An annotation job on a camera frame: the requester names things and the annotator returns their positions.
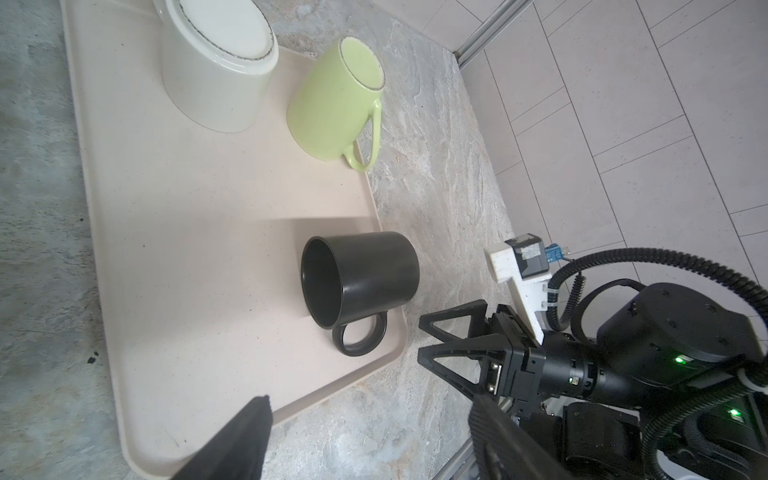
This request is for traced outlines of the light green mug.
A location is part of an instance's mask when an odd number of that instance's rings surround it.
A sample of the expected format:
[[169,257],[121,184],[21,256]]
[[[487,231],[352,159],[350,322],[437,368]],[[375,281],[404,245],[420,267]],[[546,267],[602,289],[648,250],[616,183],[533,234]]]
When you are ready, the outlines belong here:
[[335,41],[291,100],[287,124],[296,143],[320,160],[346,159],[358,172],[376,164],[381,143],[383,66],[362,40]]

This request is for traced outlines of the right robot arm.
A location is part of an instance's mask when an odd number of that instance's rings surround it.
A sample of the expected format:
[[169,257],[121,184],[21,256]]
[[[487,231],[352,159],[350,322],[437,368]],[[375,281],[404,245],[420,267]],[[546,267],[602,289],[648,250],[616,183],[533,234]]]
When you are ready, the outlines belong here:
[[764,287],[717,262],[668,249],[618,248],[533,275],[514,241],[489,253],[514,305],[484,300],[425,314],[436,342],[419,363],[467,397],[470,440],[444,478],[705,479],[767,475],[767,356],[750,320],[696,290],[619,278],[632,298],[594,337],[583,320],[588,269],[620,263],[688,271],[760,317]]

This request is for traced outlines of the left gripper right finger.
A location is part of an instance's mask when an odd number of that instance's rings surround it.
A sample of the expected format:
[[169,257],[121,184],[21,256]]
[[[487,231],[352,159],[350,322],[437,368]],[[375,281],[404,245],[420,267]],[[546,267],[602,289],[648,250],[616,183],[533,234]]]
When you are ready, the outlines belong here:
[[468,425],[480,479],[572,479],[488,395],[475,395]]

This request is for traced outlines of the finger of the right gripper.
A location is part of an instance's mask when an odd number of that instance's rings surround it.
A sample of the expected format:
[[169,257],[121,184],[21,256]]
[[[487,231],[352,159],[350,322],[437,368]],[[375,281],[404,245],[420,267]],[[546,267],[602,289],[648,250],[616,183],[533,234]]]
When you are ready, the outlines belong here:
[[497,398],[510,364],[510,342],[501,334],[453,340],[420,348],[418,363],[468,399]]
[[[486,312],[488,303],[475,300],[449,309],[424,314],[419,319],[419,328],[441,342],[452,342],[482,336],[486,333]],[[444,329],[449,321],[468,320],[466,336],[459,337]]]

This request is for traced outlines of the white mug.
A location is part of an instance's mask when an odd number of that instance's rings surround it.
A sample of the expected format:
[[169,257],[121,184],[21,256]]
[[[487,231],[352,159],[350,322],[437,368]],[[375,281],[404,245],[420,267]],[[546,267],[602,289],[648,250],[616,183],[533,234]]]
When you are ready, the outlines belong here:
[[251,0],[164,0],[161,75],[175,106],[194,122],[237,133],[256,119],[279,59],[276,36]]

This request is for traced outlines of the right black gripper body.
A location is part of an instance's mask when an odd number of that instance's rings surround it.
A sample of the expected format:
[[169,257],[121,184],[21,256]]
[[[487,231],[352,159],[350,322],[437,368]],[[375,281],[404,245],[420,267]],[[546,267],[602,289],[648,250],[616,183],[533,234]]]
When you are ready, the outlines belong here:
[[513,416],[530,417],[541,405],[539,386],[546,353],[527,323],[509,305],[499,304],[486,325],[487,332],[501,340],[490,347],[483,390],[510,399]]

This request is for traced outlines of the beige plastic tray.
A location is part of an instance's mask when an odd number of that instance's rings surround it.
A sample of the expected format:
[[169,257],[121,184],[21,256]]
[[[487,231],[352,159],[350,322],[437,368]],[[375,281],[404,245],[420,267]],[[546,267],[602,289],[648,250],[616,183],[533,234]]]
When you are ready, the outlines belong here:
[[283,422],[404,351],[341,354],[306,308],[306,242],[377,232],[367,177],[308,156],[286,125],[313,59],[282,49],[255,123],[225,134],[185,116],[160,77],[148,1],[65,1],[93,252],[123,456],[179,471],[252,398]]

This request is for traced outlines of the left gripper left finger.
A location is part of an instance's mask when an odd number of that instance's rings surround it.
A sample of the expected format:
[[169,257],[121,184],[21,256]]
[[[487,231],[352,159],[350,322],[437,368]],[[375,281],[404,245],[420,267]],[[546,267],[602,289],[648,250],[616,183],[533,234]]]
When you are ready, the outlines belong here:
[[270,398],[254,397],[172,479],[260,479],[272,426]]

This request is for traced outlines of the black mug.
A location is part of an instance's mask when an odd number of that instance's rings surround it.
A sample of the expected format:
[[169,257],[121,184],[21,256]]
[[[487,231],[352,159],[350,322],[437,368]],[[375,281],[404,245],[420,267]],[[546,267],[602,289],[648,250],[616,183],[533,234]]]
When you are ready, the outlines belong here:
[[[314,236],[305,244],[300,276],[307,309],[335,347],[349,357],[369,354],[386,335],[387,314],[412,300],[420,283],[414,246],[392,231]],[[348,325],[373,316],[373,330],[347,344]]]

